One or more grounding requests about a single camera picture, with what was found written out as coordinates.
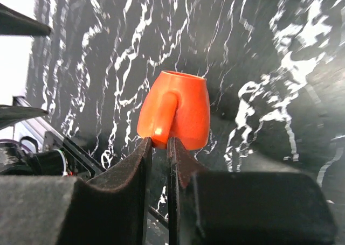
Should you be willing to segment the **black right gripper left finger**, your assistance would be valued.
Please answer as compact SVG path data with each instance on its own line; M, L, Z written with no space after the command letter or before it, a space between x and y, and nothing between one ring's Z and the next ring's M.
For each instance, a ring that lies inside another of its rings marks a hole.
M84 181L1 150L1 244L144 244L152 143Z

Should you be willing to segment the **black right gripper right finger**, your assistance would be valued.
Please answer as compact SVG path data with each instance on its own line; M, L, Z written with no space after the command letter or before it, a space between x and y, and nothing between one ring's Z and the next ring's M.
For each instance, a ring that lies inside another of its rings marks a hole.
M318 184L297 172L211 171L178 138L167 146L170 244L334 244Z

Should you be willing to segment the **small orange mug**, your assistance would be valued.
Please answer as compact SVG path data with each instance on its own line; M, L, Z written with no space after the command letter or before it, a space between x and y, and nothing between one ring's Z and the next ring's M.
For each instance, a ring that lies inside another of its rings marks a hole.
M206 79L162 71L141 108L138 135L151 138L158 149L166 149L168 140L176 137L187 150L198 150L208 143L209 132L210 101Z

